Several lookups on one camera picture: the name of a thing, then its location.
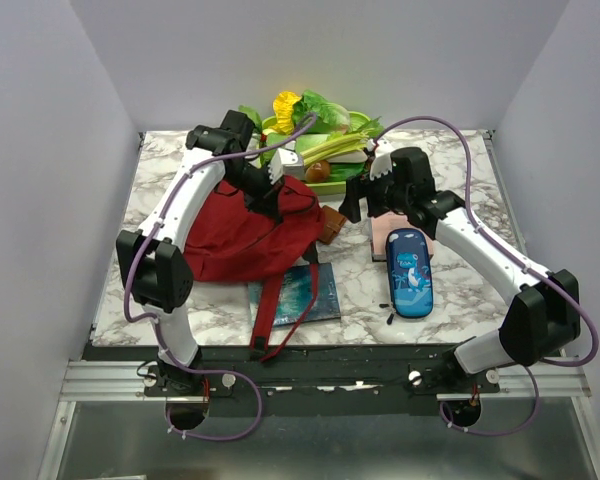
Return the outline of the red student backpack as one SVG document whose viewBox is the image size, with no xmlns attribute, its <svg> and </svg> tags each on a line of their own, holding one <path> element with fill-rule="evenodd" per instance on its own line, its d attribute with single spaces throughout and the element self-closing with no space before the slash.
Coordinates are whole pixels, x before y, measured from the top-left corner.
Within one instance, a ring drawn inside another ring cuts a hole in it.
<svg viewBox="0 0 600 480">
<path fill-rule="evenodd" d="M 269 345 L 284 274 L 302 257 L 310 264 L 312 298 L 293 329 L 305 320 L 318 294 L 316 241 L 324 226 L 318 198 L 304 183 L 288 177 L 279 206 L 281 223 L 251 213 L 243 193 L 223 181 L 205 201 L 184 247 L 198 282 L 263 285 L 250 340 L 252 355 L 262 363 L 276 357 L 294 333 L 275 347 Z"/>
</svg>

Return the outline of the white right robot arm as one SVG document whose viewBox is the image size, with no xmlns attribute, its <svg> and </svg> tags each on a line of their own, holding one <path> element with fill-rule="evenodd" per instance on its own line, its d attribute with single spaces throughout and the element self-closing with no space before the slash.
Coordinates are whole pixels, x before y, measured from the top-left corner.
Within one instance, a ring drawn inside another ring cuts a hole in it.
<svg viewBox="0 0 600 480">
<path fill-rule="evenodd" d="M 531 261 L 480 222 L 457 194 L 437 189 L 421 149 L 378 148 L 369 171 L 347 180 L 340 214 L 359 222 L 362 201 L 369 216 L 402 214 L 428 238 L 460 255 L 508 307 L 498 329 L 449 354 L 439 370 L 447 389 L 463 391 L 477 373 L 491 368 L 533 365 L 580 335 L 576 278 Z"/>
</svg>

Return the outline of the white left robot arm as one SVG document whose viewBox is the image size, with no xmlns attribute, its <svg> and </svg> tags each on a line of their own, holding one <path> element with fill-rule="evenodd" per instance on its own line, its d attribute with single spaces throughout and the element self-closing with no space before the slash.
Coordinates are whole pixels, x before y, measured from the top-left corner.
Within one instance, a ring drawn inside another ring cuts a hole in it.
<svg viewBox="0 0 600 480">
<path fill-rule="evenodd" d="M 190 228 L 222 181 L 243 194 L 248 209 L 280 218 L 282 168 L 250 163 L 253 154 L 248 146 L 254 131 L 254 122 L 234 110 L 216 128 L 195 127 L 187 135 L 176 176 L 154 211 L 137 230 L 123 230 L 116 239 L 123 315 L 130 323 L 151 322 L 167 382 L 181 395 L 194 393 L 202 380 L 199 346 L 186 308 L 194 281 L 184 258 Z"/>
</svg>

